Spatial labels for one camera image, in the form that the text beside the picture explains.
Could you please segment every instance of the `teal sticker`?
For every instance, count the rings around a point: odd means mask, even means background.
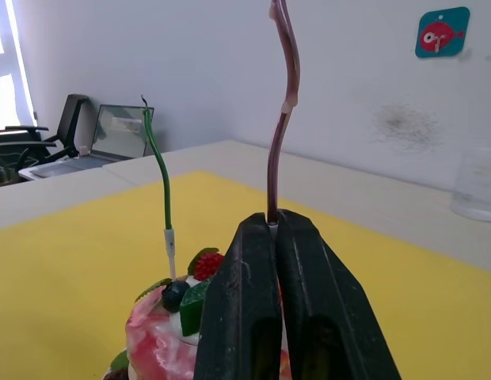
[[[426,13],[418,28],[418,58],[452,57],[464,48],[470,11],[465,6]]]

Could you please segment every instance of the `white wall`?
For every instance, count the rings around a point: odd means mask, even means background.
[[[491,145],[491,0],[288,0],[299,106],[286,151],[450,188],[462,150]],[[417,24],[468,6],[459,59],[419,60]],[[163,149],[227,137],[266,146],[285,66],[269,0],[16,0],[40,125],[63,98],[156,108]]]

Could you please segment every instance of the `window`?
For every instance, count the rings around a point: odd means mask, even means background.
[[[36,125],[18,41],[12,0],[0,0],[0,130]]]

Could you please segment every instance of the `yellow mat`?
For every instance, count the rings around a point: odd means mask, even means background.
[[[209,173],[173,180],[177,270],[226,252],[265,195]],[[405,380],[491,380],[491,274],[309,208],[363,284]],[[0,230],[0,379],[101,378],[133,300],[168,276],[160,184]]]

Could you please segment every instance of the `clear plastic cup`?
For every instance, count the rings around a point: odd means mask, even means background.
[[[464,155],[451,209],[467,218],[491,222],[491,148],[475,148]]]

